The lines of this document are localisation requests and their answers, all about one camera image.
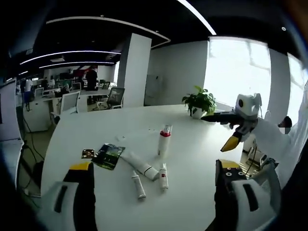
led light strip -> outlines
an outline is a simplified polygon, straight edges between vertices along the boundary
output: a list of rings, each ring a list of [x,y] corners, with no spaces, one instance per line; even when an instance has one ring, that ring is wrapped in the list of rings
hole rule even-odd
[[[52,53],[52,54],[45,54],[45,55],[38,56],[38,57],[35,57],[35,58],[32,58],[32,59],[28,59],[28,60],[23,61],[22,63],[20,63],[20,65],[25,64],[25,63],[30,62],[30,61],[35,60],[35,59],[40,59],[40,58],[47,57],[47,56],[51,56],[51,55],[56,55],[56,54],[67,54],[67,53],[79,53],[79,52],[121,54],[121,53],[119,53],[119,52],[113,52],[113,51],[64,51],[64,52],[57,52],[57,53]]]
[[[21,76],[21,75],[23,75],[23,74],[25,74],[25,73],[28,73],[28,71],[24,71],[24,72],[22,72],[22,73],[20,73],[20,74],[18,74],[18,75]]]
[[[194,16],[196,16],[203,23],[203,25],[206,26],[206,28],[209,30],[209,32],[211,32],[212,35],[216,35],[216,32],[207,22],[207,20],[192,5],[190,5],[189,2],[187,2],[186,0],[178,0],[178,2],[185,6],[188,10],[190,10],[194,14]]]
[[[112,62],[94,62],[94,61],[85,61],[85,62],[69,62],[69,63],[60,63],[60,64],[51,64],[47,66],[40,66],[39,68],[45,68],[49,66],[57,66],[57,65],[64,65],[64,64],[115,64]]]

white pillar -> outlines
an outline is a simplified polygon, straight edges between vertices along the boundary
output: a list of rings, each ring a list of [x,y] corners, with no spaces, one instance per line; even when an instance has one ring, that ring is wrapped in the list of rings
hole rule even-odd
[[[152,39],[132,34],[124,44],[117,86],[125,88],[123,106],[143,106]]]
[[[290,100],[290,67],[287,54],[269,50],[271,85],[269,106],[270,122],[279,124],[288,113]]]
[[[44,70],[44,77],[47,77],[48,82],[50,81],[50,77],[51,77],[51,70],[50,69]]]

white bottle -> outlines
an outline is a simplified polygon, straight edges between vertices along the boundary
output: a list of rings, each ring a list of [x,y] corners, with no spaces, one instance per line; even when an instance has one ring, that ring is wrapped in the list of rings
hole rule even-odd
[[[159,141],[158,141],[158,155],[161,158],[166,158],[168,154],[168,147],[171,140],[171,125],[166,125],[164,130],[160,131]]]
[[[136,190],[137,190],[137,195],[138,195],[138,199],[141,199],[141,198],[145,198],[145,192],[144,192],[144,189],[143,189],[143,186],[142,186],[142,183],[141,183],[141,180],[140,180],[140,177],[139,175],[136,173],[136,171],[134,170],[133,171],[133,175],[131,176],[131,178],[133,179],[134,183],[135,183],[135,186],[136,186]]]
[[[162,191],[165,191],[168,188],[167,167],[165,163],[161,164],[159,170],[159,185]]]
[[[144,162],[139,156],[137,156],[133,152],[123,152],[120,157],[150,180],[155,181],[158,179],[158,171],[148,163]]]

ceiling light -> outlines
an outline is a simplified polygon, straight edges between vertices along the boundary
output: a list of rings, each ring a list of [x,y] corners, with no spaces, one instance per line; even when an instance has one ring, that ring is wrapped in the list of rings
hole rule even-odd
[[[18,74],[18,75],[21,76],[21,75],[23,75],[23,74],[25,74],[25,73],[28,73],[28,71],[24,71],[24,72],[22,72],[22,73],[20,73],[20,74]]]
[[[45,68],[45,67],[57,66],[57,65],[64,65],[64,64],[115,64],[115,63],[113,63],[113,62],[95,62],[95,61],[69,62],[69,63],[51,64],[51,65],[47,65],[47,66],[40,66],[39,68]]]
[[[212,35],[216,35],[216,32],[211,27],[211,25],[207,22],[207,20],[192,5],[190,5],[186,0],[178,0],[178,2],[180,2],[188,10],[190,10],[194,14],[194,16],[196,16],[203,23],[203,25],[206,26],[206,28],[209,30],[209,32],[211,32]]]
[[[60,58],[55,58],[55,59],[50,59],[50,61],[52,61],[53,63],[57,63],[57,62],[64,62],[65,59],[64,59],[64,57],[63,57],[63,55],[62,55],[62,57],[60,57]]]
[[[42,56],[38,56],[38,57],[35,57],[35,58],[32,58],[32,59],[28,59],[21,64],[25,64],[27,62],[30,62],[32,60],[35,60],[35,59],[40,59],[40,58],[43,58],[43,57],[47,57],[47,56],[51,56],[51,55],[56,55],[56,54],[67,54],[67,53],[79,53],[79,52],[92,52],[92,53],[107,53],[107,54],[121,54],[119,52],[113,52],[113,51],[64,51],[64,52],[57,52],[57,53],[52,53],[52,54],[45,54],[45,55],[42,55]]]

office chair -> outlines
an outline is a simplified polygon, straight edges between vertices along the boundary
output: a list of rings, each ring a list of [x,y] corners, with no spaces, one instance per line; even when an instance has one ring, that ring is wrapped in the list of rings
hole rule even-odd
[[[99,110],[116,109],[123,107],[125,88],[111,88],[107,101],[97,102]]]
[[[34,91],[34,98],[42,97],[44,93],[44,88],[36,88]]]
[[[81,83],[73,83],[72,90],[81,90]]]
[[[56,112],[51,112],[51,119],[53,124],[57,125],[60,118],[63,115],[70,115],[73,113],[78,113],[78,99],[79,99],[80,91],[64,94],[62,96],[60,113],[57,114]]]
[[[104,85],[102,86],[102,89],[109,89],[109,85],[110,85],[110,82],[104,82]]]

